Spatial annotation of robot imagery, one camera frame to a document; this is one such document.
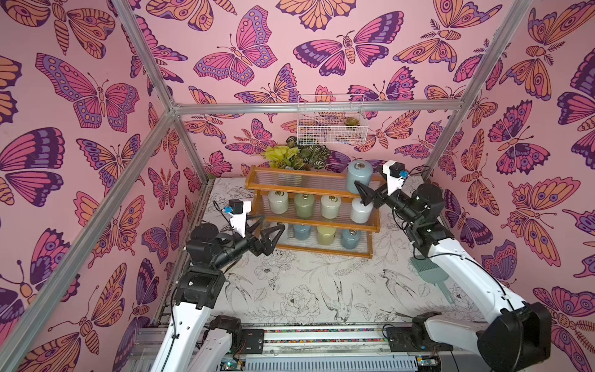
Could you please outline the large light blue canister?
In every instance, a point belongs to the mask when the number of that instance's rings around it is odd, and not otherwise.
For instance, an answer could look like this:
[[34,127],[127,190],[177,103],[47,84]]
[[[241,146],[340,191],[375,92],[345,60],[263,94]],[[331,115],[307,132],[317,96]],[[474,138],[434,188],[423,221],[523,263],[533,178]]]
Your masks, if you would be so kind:
[[373,175],[373,166],[362,160],[354,160],[347,167],[346,189],[352,194],[358,194],[359,191],[355,185],[356,181],[368,186]]

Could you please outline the cream canister shelf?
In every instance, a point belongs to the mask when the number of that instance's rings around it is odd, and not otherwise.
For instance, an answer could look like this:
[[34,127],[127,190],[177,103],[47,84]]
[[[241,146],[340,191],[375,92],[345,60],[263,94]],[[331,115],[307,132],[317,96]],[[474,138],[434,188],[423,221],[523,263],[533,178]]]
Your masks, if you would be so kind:
[[335,219],[339,216],[342,199],[334,195],[321,197],[321,214],[325,219]]

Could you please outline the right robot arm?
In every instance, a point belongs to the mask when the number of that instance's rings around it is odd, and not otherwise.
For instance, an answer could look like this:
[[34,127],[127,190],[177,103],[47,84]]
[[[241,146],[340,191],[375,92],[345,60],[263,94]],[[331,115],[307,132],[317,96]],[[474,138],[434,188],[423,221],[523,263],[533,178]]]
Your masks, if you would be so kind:
[[388,206],[405,224],[413,248],[439,266],[474,302],[485,326],[457,322],[443,315],[426,316],[422,331],[435,343],[449,344],[480,356],[493,371],[525,370],[551,355],[551,316],[544,305],[526,302],[493,277],[466,252],[438,220],[445,206],[433,184],[413,195],[401,191],[403,178],[376,190],[354,183],[364,205]]

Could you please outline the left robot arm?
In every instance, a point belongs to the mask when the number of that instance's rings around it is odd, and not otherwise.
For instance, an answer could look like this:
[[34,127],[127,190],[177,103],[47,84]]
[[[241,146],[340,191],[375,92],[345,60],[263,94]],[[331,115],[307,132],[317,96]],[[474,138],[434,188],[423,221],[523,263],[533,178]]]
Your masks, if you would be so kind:
[[244,235],[220,232],[212,223],[202,223],[192,231],[186,244],[190,263],[170,298],[170,324],[152,371],[215,371],[227,353],[241,348],[241,322],[220,316],[195,349],[226,282],[224,269],[245,253],[271,255],[286,230],[283,224],[262,229],[262,222],[260,218],[246,226]]

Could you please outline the white canister bottom shelf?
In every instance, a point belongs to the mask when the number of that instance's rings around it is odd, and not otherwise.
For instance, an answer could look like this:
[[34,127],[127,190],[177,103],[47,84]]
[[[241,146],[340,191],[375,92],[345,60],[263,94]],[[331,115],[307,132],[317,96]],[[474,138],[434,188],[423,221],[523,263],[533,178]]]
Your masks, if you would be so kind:
[[273,240],[277,241],[277,244],[284,243],[288,240],[289,225],[287,223],[277,223],[278,229],[271,235]]

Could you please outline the blue canister bottom shelf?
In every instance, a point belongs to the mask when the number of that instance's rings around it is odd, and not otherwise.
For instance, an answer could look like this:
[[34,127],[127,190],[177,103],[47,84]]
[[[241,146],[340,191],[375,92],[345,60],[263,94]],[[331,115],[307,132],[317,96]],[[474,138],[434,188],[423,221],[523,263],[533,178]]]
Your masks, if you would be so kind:
[[310,225],[294,224],[293,231],[294,231],[294,238],[296,238],[297,240],[307,240],[311,235],[311,226]]

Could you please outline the green canister middle shelf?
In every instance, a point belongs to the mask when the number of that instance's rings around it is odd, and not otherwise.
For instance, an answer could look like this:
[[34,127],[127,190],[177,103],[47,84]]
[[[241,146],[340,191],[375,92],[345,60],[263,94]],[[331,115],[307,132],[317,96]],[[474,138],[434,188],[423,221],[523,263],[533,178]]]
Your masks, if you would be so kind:
[[311,194],[298,193],[294,197],[296,214],[301,219],[309,219],[314,214],[315,197]]

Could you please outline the wooden tiered shelf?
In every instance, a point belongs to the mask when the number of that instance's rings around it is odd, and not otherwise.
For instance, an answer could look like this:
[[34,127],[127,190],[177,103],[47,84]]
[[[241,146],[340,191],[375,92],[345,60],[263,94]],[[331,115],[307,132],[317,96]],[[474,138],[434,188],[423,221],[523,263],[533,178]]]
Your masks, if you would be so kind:
[[[351,202],[356,195],[346,189],[346,178],[346,174],[252,166],[246,175],[245,188],[254,192],[253,213],[264,215],[268,226],[287,223],[290,226],[313,227],[313,233],[307,240],[296,240],[290,234],[285,243],[277,245],[279,249],[371,259],[373,234],[381,231],[380,213],[372,212],[368,221],[361,224],[351,220]],[[273,212],[268,200],[268,195],[272,192],[285,192],[288,195],[288,211],[282,214]],[[315,200],[311,217],[302,218],[296,212],[294,198],[300,193],[311,195]],[[322,215],[321,200],[324,196],[342,199],[339,214],[334,219],[327,219]],[[329,245],[320,245],[317,242],[317,229],[320,226],[337,229],[336,238]],[[345,229],[361,232],[359,243],[352,250],[347,250],[340,244],[342,231]]]

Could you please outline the yellow-green canister bottom shelf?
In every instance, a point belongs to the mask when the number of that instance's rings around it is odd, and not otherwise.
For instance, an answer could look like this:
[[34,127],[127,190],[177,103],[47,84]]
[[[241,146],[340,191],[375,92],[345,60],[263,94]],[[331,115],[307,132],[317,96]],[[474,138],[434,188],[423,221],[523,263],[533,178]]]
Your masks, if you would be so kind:
[[330,226],[318,226],[317,227],[317,242],[320,245],[328,246],[333,243],[336,238],[337,229]]

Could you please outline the blue canister bottom right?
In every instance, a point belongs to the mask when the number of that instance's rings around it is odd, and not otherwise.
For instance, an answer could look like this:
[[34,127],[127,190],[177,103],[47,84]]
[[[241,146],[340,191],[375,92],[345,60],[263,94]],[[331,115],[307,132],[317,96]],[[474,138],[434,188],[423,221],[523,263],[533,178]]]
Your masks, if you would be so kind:
[[362,233],[355,229],[344,229],[341,234],[340,244],[345,250],[358,248]]

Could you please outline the small succulent in basket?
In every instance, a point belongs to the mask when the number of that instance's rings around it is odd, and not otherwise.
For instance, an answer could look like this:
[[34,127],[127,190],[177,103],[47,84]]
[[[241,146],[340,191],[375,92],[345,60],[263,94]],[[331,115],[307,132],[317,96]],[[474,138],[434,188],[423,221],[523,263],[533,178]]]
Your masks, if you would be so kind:
[[343,122],[343,125],[347,127],[357,127],[359,126],[359,119],[352,116],[346,117],[346,119]]

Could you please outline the green leafy plant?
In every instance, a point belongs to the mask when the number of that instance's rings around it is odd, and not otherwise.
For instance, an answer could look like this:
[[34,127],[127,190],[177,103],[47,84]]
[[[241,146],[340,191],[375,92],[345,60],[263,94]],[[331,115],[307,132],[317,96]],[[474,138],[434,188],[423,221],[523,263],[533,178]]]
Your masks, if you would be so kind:
[[261,156],[269,167],[295,171],[318,171],[327,164],[331,150],[324,145],[299,145],[295,136],[289,136],[285,145],[268,147]]

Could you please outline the green plastic dustpan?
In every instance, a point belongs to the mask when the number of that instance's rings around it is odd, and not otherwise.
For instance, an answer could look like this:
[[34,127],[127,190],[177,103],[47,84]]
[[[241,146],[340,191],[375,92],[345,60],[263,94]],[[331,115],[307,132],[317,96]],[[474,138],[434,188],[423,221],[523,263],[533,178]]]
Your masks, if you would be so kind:
[[455,304],[449,289],[446,287],[446,280],[449,279],[449,275],[442,268],[427,258],[411,257],[410,262],[424,282],[437,286],[443,293],[446,301],[450,305]]

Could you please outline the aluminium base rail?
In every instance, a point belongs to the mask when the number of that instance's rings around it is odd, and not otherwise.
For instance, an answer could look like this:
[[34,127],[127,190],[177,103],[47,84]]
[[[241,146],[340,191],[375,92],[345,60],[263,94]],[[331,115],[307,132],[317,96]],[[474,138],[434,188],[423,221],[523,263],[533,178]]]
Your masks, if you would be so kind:
[[209,371],[488,371],[477,354],[446,343],[414,343],[409,323],[203,329],[193,357]]

